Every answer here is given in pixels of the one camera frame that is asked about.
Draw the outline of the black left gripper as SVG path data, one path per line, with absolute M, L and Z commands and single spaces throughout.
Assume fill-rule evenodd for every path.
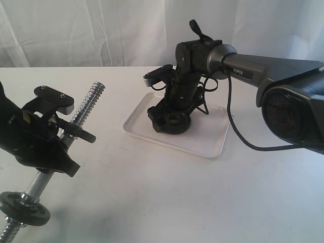
M 61 136 L 43 138 L 40 126 L 33 129 L 33 121 L 24 120 L 23 111 L 7 98 L 1 98 L 1 149 L 10 153 L 20 164 L 39 170 L 52 170 L 73 177 L 80 165 L 73 161 L 62 143 L 72 143 L 81 138 L 89 143 L 96 136 L 82 129 L 74 122 L 56 118 L 56 127 L 61 128 Z

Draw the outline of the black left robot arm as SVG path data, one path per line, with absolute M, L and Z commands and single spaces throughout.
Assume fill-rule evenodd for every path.
M 36 97 L 20 108 L 1 88 L 1 149 L 24 166 L 73 177 L 80 166 L 68 155 L 67 145 L 59 139 L 59 129 L 89 143 L 94 143 L 96 137 L 57 116 L 72 113 L 72 97 L 48 86 L 38 86 L 34 93 Z

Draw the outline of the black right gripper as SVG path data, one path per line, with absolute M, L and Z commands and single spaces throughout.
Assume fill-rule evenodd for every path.
M 181 73 L 175 70 L 172 83 L 167 86 L 161 107 L 152 106 L 147 115 L 157 133 L 169 133 L 164 116 L 168 113 L 190 114 L 203 104 L 203 89 L 198 87 L 202 74 L 199 72 Z

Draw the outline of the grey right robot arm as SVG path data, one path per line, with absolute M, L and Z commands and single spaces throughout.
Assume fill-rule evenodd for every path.
M 144 76 L 146 85 L 165 84 L 165 94 L 147 111 L 158 133 L 181 134 L 191 125 L 190 115 L 205 105 L 207 81 L 242 81 L 257 88 L 269 130 L 285 145 L 256 151 L 305 148 L 323 153 L 323 63 L 238 54 L 220 40 L 194 40 L 177 44 L 176 65 L 164 65 Z

